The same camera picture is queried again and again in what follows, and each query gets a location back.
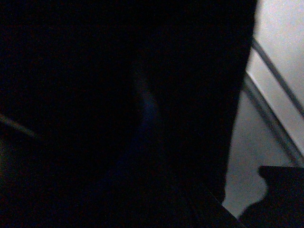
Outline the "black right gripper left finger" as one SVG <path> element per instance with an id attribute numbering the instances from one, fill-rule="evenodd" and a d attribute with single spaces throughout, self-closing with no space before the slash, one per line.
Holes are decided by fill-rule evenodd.
<path id="1" fill-rule="evenodd" d="M 208 193 L 202 204 L 175 181 L 133 181 L 134 228 L 242 228 L 241 224 Z"/>

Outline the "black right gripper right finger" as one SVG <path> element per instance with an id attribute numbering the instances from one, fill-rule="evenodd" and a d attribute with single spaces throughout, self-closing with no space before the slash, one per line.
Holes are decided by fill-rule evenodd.
<path id="1" fill-rule="evenodd" d="M 304 226 L 304 169 L 261 166 L 267 192 L 244 210 L 239 220 L 247 228 L 302 228 Z"/>

